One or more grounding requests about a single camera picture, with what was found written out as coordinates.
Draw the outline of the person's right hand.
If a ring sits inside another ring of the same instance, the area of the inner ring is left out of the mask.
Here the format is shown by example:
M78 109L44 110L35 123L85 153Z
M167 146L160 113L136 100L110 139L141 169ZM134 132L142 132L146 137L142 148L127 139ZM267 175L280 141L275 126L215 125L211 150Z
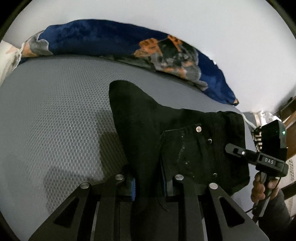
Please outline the person's right hand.
M265 199L265 186L260 182L261 173L258 172L253 181L253 188L251 190L251 201L253 203L257 203L261 200ZM270 195L270 200L273 200L278 196L278 194L281 192L281 189L278 187L278 179L272 179L269 181L267 188L272 191Z

